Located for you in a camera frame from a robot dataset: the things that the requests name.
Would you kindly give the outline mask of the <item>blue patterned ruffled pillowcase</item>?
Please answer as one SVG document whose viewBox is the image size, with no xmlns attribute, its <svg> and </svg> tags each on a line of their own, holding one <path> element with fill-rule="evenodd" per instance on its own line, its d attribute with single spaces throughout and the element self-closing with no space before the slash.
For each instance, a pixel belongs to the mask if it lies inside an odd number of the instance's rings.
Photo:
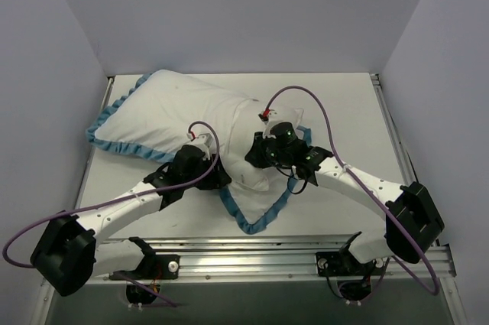
<svg viewBox="0 0 489 325">
<path fill-rule="evenodd" d="M 193 76 L 222 88 L 243 93 L 238 90 L 235 82 L 226 80 L 217 74 L 189 76 Z M 173 160 L 173 156 L 174 154 L 170 156 L 169 161 Z M 272 168 L 263 171 L 269 180 L 269 189 L 267 191 L 258 192 L 234 183 L 232 180 L 229 185 L 219 190 L 220 199 L 228 213 L 235 218 L 238 227 L 243 232 L 251 235 L 264 231 L 267 225 L 277 218 L 279 212 L 287 204 L 290 197 L 290 188 L 295 185 L 294 182 L 287 181 L 285 178 L 280 177 L 278 172 Z"/>
</svg>

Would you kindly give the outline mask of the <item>white pillow insert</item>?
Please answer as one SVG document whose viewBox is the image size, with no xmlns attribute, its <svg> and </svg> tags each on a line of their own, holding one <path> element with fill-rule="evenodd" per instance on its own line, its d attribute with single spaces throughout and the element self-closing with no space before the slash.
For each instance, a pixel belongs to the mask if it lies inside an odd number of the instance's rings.
<svg viewBox="0 0 489 325">
<path fill-rule="evenodd" d="M 104 151 L 166 162 L 211 125 L 225 172 L 232 182 L 264 192 L 267 175 L 245 160 L 255 133 L 266 126 L 259 115 L 266 103 L 235 90 L 169 70 L 142 76 L 127 95 L 104 108 L 86 130 L 88 141 Z"/>
</svg>

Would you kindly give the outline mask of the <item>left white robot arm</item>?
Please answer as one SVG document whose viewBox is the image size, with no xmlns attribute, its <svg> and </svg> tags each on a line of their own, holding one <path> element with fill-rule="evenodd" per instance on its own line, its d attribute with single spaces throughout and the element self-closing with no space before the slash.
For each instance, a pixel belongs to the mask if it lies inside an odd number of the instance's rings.
<svg viewBox="0 0 489 325">
<path fill-rule="evenodd" d="M 231 180 L 219 156 L 207 157 L 200 148 L 185 145 L 172 161 L 147 175 L 116 203 L 50 219 L 30 262 L 62 296 L 75 293 L 90 278 L 100 275 L 162 277 L 168 266 L 142 238 L 132 236 L 112 243 L 108 238 L 167 208 L 188 189 L 220 190 Z"/>
</svg>

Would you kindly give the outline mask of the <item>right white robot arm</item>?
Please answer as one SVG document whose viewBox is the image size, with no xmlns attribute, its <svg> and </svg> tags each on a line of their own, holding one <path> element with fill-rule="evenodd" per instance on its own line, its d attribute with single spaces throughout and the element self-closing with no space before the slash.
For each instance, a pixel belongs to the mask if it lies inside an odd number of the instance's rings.
<svg viewBox="0 0 489 325">
<path fill-rule="evenodd" d="M 293 178 L 340 193 L 383 218 L 383 229 L 354 234 L 340 253 L 347 273 L 390 256 L 416 264 L 445 228 L 425 186 L 405 186 L 341 164 L 332 152 L 300 139 L 289 122 L 275 125 L 268 137 L 256 133 L 245 159 L 257 168 L 288 169 Z"/>
</svg>

